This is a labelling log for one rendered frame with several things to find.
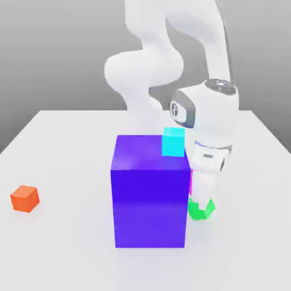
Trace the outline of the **small cyan cube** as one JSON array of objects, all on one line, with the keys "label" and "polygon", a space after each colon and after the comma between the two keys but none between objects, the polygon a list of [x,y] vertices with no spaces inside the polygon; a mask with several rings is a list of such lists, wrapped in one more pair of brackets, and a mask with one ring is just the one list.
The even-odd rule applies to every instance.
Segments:
[{"label": "small cyan cube", "polygon": [[165,127],[162,135],[162,155],[184,157],[185,154],[185,129]]}]

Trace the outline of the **large blue box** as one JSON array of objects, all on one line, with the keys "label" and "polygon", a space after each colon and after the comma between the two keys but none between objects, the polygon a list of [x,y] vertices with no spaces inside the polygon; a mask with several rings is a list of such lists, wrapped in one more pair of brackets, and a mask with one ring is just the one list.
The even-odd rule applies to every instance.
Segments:
[{"label": "large blue box", "polygon": [[163,156],[160,135],[118,135],[111,163],[117,248],[183,248],[190,166]]}]

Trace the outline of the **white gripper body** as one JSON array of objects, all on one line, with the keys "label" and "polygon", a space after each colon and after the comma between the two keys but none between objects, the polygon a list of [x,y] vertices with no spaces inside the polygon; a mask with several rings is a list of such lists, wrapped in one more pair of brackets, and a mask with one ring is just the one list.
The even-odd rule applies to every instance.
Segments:
[{"label": "white gripper body", "polygon": [[192,176],[193,201],[214,199],[218,176],[218,172],[194,170]]}]

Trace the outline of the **small green cube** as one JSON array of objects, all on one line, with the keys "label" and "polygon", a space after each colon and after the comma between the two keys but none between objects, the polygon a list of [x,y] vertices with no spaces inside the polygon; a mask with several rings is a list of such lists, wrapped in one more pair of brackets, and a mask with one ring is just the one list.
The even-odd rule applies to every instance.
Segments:
[{"label": "small green cube", "polygon": [[208,202],[205,210],[200,209],[199,203],[194,202],[192,197],[188,199],[188,213],[192,220],[198,221],[208,219],[214,210],[215,204],[212,199]]}]

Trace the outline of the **small orange cube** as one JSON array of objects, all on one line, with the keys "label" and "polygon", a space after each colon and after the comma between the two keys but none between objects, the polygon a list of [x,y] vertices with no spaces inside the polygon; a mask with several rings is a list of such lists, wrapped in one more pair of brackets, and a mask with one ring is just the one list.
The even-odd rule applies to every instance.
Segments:
[{"label": "small orange cube", "polygon": [[13,209],[25,213],[31,212],[40,202],[38,190],[33,186],[21,185],[11,195]]}]

